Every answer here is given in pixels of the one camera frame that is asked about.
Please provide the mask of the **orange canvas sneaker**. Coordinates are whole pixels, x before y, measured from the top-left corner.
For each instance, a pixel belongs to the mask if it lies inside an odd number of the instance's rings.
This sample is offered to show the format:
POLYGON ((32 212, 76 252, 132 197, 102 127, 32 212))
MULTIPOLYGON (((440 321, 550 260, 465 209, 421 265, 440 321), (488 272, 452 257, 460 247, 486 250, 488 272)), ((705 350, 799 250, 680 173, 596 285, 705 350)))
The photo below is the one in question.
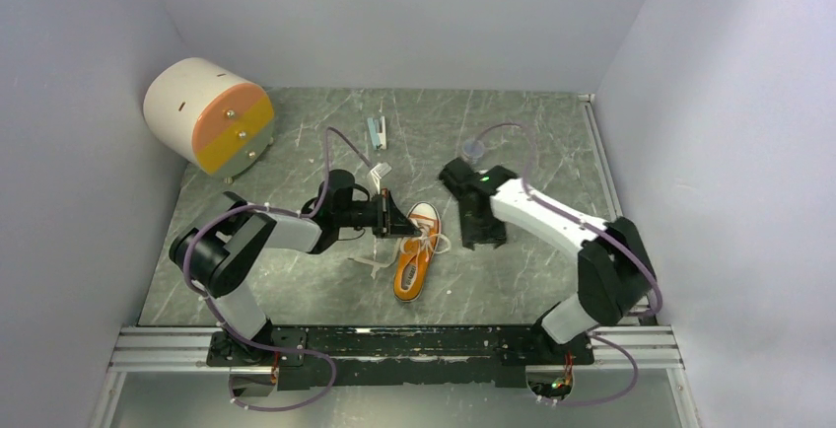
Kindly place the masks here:
MULTIPOLYGON (((420 234, 423 231, 429 234, 442 232, 442 221, 437 208, 429 202, 416 203, 408 212, 408 218, 415 225, 420 234)), ((396 269, 393 278, 393 293, 400 302, 411 302, 416 300, 424 287, 428 270, 434 255, 429 262, 424 259, 428 256, 426 252, 409 258, 402 255, 396 262, 396 269)))

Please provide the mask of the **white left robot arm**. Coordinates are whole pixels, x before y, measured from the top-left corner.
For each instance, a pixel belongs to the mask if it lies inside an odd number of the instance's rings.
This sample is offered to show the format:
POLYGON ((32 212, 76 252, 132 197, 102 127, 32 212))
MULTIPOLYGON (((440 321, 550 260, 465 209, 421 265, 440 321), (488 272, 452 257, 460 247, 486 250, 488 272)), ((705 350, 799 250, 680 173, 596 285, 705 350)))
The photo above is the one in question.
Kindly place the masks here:
POLYGON ((232 325, 225 333, 232 345, 226 356, 257 365, 271 355, 273 324, 246 283, 255 262, 266 249, 321 254, 343 229, 369 230, 383 239, 420 234, 388 192, 371 193, 337 169, 298 213, 271 211, 223 192, 174 239, 169 259, 232 325))

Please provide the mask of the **white shoelace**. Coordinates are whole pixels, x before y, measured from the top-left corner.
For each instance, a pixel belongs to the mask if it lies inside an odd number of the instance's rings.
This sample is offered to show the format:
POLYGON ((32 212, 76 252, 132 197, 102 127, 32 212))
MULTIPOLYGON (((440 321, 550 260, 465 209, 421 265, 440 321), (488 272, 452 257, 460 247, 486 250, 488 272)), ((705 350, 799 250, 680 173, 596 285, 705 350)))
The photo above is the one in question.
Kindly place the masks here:
POLYGON ((402 255, 407 255, 409 258, 420 255, 426 252, 428 256, 424 259, 429 262, 433 255, 445 253, 451 250, 453 244, 451 240, 443 233, 429 234, 423 231, 419 237, 402 238, 398 241, 397 252, 395 252, 388 260, 379 261, 371 258, 364 258, 359 256, 349 257, 349 260, 368 265, 372 268, 371 276, 375 278, 379 270, 391 267, 395 264, 402 255))

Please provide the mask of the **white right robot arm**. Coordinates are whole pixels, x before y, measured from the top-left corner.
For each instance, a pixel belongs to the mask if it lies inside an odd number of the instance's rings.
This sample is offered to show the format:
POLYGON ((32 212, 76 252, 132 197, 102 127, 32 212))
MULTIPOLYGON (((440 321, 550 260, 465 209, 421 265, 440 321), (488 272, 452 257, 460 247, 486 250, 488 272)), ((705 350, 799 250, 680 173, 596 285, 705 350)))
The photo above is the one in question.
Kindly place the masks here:
POLYGON ((465 248, 498 247, 507 240, 506 227, 513 225, 574 259, 576 292, 532 326, 536 333, 531 347, 540 361, 557 362, 576 336, 620 322, 640 300, 658 291, 641 236, 628 218, 606 221, 577 211, 502 166, 477 172, 456 158, 438 179, 457 202, 465 248))

